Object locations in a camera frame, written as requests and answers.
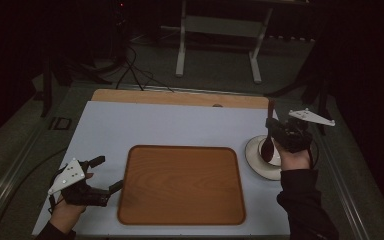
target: metal stand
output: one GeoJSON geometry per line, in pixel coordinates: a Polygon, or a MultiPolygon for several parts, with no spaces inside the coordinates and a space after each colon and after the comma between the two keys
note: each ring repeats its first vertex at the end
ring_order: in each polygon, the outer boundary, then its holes
{"type": "Polygon", "coordinates": [[[254,82],[262,82],[260,69],[258,67],[257,56],[267,30],[267,26],[272,15],[273,9],[269,8],[266,12],[264,22],[252,22],[232,19],[221,19],[211,17],[192,16],[186,14],[186,0],[182,1],[182,17],[180,22],[180,47],[177,57],[176,76],[182,77],[185,65],[185,35],[186,31],[200,32],[209,34],[222,34],[240,37],[257,38],[257,44],[253,51],[249,53],[252,75],[254,82]]]}

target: white tabletop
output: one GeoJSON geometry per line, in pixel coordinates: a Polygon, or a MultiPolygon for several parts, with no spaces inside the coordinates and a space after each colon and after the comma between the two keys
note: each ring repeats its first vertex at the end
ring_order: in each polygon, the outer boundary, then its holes
{"type": "MultiPolygon", "coordinates": [[[[95,175],[88,184],[107,189],[123,178],[135,145],[229,147],[237,154],[247,216],[238,226],[126,226],[117,220],[117,192],[107,207],[88,207],[75,231],[91,237],[288,235],[286,212],[276,202],[280,182],[261,177],[245,159],[247,142],[267,133],[266,117],[266,109],[88,102],[61,166],[104,155],[106,162],[90,170],[95,175]]],[[[49,220],[48,208],[46,201],[33,235],[49,220]]]]}

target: white plate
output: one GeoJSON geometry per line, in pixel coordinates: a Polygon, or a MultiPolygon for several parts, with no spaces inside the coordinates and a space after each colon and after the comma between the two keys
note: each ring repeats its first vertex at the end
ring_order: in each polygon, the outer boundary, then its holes
{"type": "Polygon", "coordinates": [[[280,156],[276,148],[272,160],[267,163],[260,155],[261,144],[266,140],[266,135],[256,136],[248,141],[245,148],[245,156],[248,164],[259,175],[270,179],[280,180],[280,156]]]}

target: brown tray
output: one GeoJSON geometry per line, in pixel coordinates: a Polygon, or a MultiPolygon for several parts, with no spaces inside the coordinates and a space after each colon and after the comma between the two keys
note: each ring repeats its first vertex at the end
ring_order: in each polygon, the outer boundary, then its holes
{"type": "Polygon", "coordinates": [[[223,147],[134,146],[118,219],[125,225],[239,225],[246,212],[236,153],[223,147]]]}

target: white table leg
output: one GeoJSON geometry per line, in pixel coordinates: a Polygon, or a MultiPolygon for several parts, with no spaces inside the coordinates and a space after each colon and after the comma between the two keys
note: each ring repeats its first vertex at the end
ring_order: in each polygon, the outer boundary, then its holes
{"type": "Polygon", "coordinates": [[[185,65],[185,19],[186,19],[186,0],[182,1],[182,19],[180,21],[180,47],[179,55],[177,56],[177,65],[176,65],[176,77],[183,76],[183,68],[185,65]]]}
{"type": "Polygon", "coordinates": [[[272,8],[269,8],[267,10],[266,18],[264,19],[264,23],[261,25],[261,30],[257,37],[257,45],[255,46],[254,51],[251,51],[249,53],[249,61],[251,63],[252,76],[256,84],[260,84],[262,82],[260,68],[258,67],[257,56],[260,51],[261,44],[263,43],[272,12],[272,8]]]}

